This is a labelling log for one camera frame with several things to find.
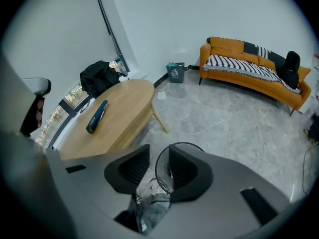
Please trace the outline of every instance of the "black bag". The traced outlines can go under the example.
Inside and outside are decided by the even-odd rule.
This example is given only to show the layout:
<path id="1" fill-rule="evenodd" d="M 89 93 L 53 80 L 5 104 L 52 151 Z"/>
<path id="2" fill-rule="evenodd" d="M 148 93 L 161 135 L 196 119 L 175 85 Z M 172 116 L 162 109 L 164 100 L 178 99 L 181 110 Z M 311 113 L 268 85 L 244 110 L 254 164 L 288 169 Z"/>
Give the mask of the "black bag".
<path id="1" fill-rule="evenodd" d="M 277 75 L 292 89 L 296 89 L 299 83 L 299 65 L 300 56 L 295 51 L 289 51 L 284 65 L 276 69 Z"/>
<path id="2" fill-rule="evenodd" d="M 109 66 L 109 62 L 99 61 L 80 74 L 82 90 L 97 98 L 104 91 L 119 83 L 119 74 Z"/>

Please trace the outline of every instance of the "gray trash can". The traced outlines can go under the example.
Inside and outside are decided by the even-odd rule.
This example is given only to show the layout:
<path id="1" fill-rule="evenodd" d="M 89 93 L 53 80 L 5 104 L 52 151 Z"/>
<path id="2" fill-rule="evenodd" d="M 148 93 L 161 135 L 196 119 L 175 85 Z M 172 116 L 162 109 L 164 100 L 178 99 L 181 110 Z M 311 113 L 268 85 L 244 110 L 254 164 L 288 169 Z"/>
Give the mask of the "gray trash can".
<path id="1" fill-rule="evenodd" d="M 185 63 L 169 63 L 166 68 L 170 82 L 182 83 L 184 81 Z"/>

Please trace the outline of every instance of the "wooden table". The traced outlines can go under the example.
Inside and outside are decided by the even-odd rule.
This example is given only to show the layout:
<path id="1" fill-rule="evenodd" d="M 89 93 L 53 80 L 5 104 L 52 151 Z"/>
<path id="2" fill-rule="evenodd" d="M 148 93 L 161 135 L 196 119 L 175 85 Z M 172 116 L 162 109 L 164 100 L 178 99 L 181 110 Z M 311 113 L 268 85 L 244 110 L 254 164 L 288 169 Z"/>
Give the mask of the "wooden table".
<path id="1" fill-rule="evenodd" d="M 169 133 L 152 105 L 154 86 L 147 80 L 118 83 L 100 95 L 73 123 L 58 147 L 61 159 L 94 156 L 127 148 L 152 115 Z M 107 100 L 109 104 L 93 134 L 85 129 Z"/>

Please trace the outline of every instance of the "gray tile floor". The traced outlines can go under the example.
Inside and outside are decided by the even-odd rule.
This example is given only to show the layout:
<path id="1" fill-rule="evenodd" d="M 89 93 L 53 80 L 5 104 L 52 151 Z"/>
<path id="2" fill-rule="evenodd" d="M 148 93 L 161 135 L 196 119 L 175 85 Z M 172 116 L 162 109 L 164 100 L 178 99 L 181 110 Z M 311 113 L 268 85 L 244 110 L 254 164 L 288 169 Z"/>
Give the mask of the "gray tile floor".
<path id="1" fill-rule="evenodd" d="M 203 79 L 198 71 L 185 73 L 182 84 L 165 80 L 156 88 L 153 104 L 170 133 L 152 118 L 132 145 L 151 145 L 151 166 L 169 144 L 188 141 L 206 152 L 239 161 L 277 186 L 293 202 L 302 191 L 302 168 L 310 147 L 303 129 L 311 120 L 286 105 L 241 86 Z M 165 91 L 166 99 L 157 100 Z M 304 187 L 314 182 L 319 147 L 306 156 Z"/>

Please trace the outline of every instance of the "trash can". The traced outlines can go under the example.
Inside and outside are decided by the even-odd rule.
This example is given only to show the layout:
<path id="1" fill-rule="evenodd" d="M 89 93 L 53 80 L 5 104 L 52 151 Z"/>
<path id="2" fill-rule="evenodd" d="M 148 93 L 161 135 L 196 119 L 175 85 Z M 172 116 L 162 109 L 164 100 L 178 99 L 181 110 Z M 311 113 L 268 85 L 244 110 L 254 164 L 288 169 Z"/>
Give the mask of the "trash can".
<path id="1" fill-rule="evenodd" d="M 170 82 L 184 81 L 184 67 L 185 63 L 169 63 L 166 66 Z"/>

